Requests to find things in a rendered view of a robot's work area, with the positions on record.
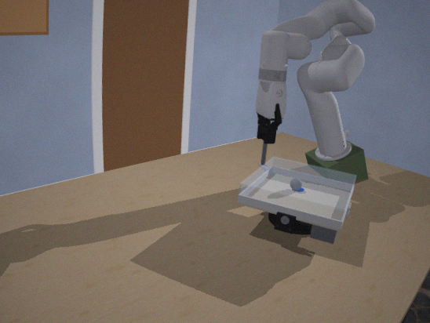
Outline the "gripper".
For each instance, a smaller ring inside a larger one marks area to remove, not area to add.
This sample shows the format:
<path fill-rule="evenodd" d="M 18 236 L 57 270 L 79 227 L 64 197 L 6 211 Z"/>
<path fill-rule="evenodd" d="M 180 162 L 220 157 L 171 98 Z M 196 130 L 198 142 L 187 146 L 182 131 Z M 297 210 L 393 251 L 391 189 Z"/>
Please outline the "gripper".
<path fill-rule="evenodd" d="M 267 126 L 264 134 L 264 143 L 275 143 L 276 130 L 286 114 L 286 82 L 268 81 L 259 78 L 258 81 L 256 100 L 256 112 L 259 116 L 257 138 L 261 139 L 259 135 L 260 129 Z M 272 116 L 275 116 L 275 118 L 272 118 Z M 273 122 L 271 123 L 271 121 Z"/>

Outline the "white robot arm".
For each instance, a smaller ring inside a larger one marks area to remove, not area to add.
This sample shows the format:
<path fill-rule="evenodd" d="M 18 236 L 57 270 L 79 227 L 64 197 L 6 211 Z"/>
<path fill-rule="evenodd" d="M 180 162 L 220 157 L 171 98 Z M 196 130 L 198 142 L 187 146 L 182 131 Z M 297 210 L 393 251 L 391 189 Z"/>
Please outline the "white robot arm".
<path fill-rule="evenodd" d="M 316 61 L 303 64 L 297 71 L 318 144 L 315 156 L 322 161 L 343 158 L 352 150 L 351 144 L 344 142 L 350 131 L 343 130 L 332 92 L 347 90 L 363 70 L 364 53 L 347 37 L 369 34 L 374 27 L 372 12 L 357 0 L 328 0 L 262 34 L 258 78 L 285 82 L 288 59 L 303 60 L 312 50 L 310 40 L 330 31 L 331 42 Z"/>

